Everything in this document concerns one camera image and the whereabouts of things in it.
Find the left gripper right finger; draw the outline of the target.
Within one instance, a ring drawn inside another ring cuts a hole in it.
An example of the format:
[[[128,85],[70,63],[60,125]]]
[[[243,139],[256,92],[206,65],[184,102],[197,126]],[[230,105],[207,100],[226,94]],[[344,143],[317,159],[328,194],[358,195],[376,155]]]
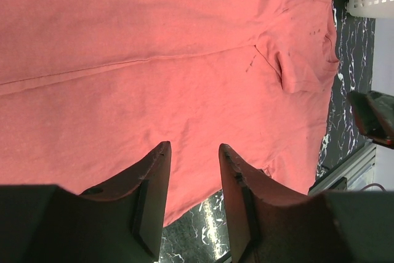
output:
[[[219,162],[233,262],[393,261],[392,192],[303,195],[227,144]]]

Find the salmon pink t-shirt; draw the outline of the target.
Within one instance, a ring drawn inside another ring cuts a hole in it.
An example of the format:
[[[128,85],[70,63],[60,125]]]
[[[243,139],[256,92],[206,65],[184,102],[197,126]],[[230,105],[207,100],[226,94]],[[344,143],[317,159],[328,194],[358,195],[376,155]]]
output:
[[[1,0],[1,183],[79,193],[169,141],[165,224],[220,144],[305,194],[335,45],[332,0]]]

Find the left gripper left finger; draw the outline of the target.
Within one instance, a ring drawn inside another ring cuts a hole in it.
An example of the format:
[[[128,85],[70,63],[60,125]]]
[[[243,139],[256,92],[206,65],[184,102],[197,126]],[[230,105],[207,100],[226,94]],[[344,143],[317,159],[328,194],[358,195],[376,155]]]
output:
[[[2,262],[156,262],[171,145],[76,195],[58,185],[1,187]]]

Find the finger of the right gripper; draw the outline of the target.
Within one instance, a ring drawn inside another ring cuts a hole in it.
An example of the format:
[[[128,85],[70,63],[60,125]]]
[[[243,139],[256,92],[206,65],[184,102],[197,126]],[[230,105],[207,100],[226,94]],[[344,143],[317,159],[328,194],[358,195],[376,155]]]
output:
[[[393,96],[351,91],[347,98],[360,134],[377,145],[393,145]]]

